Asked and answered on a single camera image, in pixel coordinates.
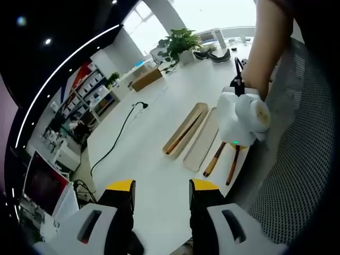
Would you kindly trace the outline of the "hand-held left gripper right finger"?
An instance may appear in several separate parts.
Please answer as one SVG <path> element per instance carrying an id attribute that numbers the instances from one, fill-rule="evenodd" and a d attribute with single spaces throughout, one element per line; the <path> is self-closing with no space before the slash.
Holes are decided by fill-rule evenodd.
<path id="1" fill-rule="evenodd" d="M 226 203 L 215 184 L 189 180 L 194 254 L 284 254 L 287 245 L 265 236 L 260 223 L 235 203 Z"/>

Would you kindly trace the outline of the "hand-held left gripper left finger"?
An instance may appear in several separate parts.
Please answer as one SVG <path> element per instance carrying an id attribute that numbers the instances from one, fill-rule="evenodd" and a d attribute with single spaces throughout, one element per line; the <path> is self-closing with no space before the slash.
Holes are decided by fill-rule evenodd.
<path id="1" fill-rule="evenodd" d="M 37 254 L 127 254 L 133 229 L 135 180 L 106 187 L 98 203 L 89 203 L 62 221 L 59 233 L 34 244 Z"/>

